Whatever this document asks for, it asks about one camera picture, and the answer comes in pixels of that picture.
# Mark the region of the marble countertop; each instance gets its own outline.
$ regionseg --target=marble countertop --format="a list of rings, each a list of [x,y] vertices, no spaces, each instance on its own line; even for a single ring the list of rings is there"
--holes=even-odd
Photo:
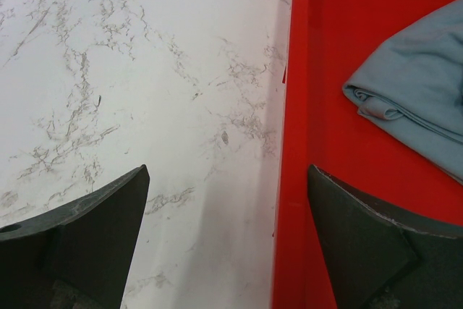
[[[146,164],[122,307],[267,308],[290,3],[0,0],[0,227]]]

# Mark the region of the red plastic tray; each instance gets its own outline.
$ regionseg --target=red plastic tray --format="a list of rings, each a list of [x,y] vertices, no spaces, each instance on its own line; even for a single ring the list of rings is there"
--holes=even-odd
[[[274,309],[336,308],[307,202],[310,164],[403,208],[463,225],[463,187],[358,116],[341,92],[381,42],[450,1],[293,0]]]

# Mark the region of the red bin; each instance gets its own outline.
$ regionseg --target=red bin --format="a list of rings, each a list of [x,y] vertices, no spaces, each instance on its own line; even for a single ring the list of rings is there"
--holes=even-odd
[[[341,91],[380,43],[451,1],[293,0],[274,309],[336,308],[307,201],[311,164],[399,207],[463,226],[463,187],[359,117]]]

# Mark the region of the folded towel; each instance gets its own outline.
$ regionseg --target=folded towel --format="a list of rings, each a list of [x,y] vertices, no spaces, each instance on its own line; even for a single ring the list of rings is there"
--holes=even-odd
[[[463,0],[382,43],[343,91],[360,115],[463,183]]]

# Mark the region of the gray fabric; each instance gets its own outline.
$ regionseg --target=gray fabric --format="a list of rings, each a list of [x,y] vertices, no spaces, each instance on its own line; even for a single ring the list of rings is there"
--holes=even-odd
[[[463,180],[463,0],[382,43],[344,85],[358,113]]]

